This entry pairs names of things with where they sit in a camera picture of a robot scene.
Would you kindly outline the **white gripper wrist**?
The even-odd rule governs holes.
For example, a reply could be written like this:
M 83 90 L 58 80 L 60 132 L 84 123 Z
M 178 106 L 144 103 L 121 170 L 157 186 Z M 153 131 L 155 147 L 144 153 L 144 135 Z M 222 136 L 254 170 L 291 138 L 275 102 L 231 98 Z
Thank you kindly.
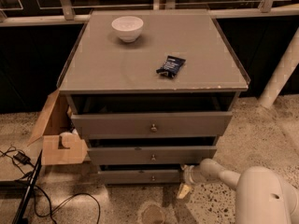
M 199 165 L 183 165 L 182 166 L 183 183 L 179 185 L 177 198 L 182 200 L 191 191 L 192 186 L 198 185 L 203 181 L 201 169 Z

